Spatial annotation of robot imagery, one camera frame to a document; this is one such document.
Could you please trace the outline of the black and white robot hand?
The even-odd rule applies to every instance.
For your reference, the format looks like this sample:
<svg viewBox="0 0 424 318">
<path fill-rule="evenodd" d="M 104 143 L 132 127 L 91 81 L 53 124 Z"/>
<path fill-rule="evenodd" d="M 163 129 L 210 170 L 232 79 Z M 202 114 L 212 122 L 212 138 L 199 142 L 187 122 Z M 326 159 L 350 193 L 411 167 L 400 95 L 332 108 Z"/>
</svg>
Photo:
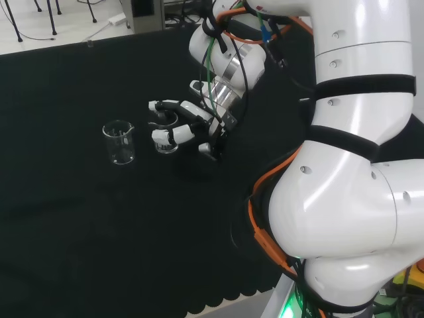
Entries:
<svg viewBox="0 0 424 318">
<path fill-rule="evenodd" d="M 189 101 L 173 99 L 149 101 L 148 109 L 161 119 L 174 115 L 176 120 L 167 125 L 150 122 L 154 127 L 151 138 L 157 151 L 175 152 L 179 146 L 197 140 L 199 153 L 217 162 L 222 158 L 226 139 L 238 121 L 231 112 L 217 107 L 212 110 L 207 103 L 200 106 Z"/>
</svg>

